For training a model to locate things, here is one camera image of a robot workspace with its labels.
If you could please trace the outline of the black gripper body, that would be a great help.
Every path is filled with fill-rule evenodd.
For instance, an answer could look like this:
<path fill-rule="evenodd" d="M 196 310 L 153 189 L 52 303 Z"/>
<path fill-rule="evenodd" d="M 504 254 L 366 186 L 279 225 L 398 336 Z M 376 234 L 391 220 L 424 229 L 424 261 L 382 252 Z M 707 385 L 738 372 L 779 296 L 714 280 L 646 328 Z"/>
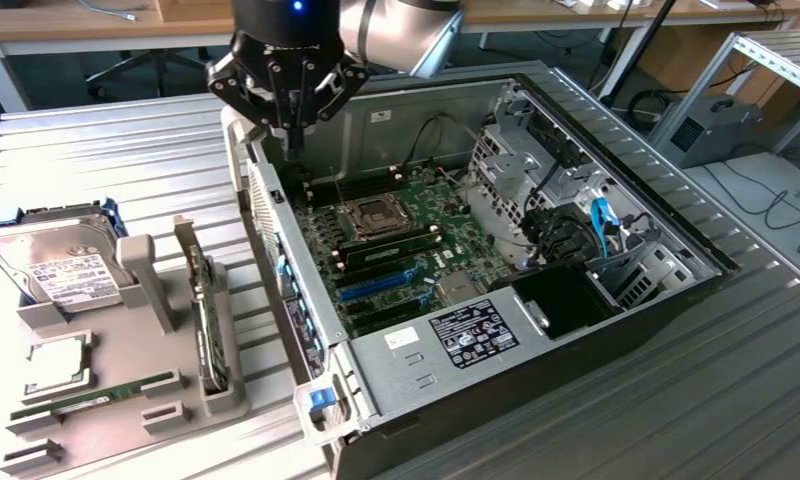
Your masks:
<path fill-rule="evenodd" d="M 340 40 L 340 2 L 233 1 L 231 52 L 248 65 L 265 51 L 280 50 L 299 60 L 336 65 L 344 56 Z"/>

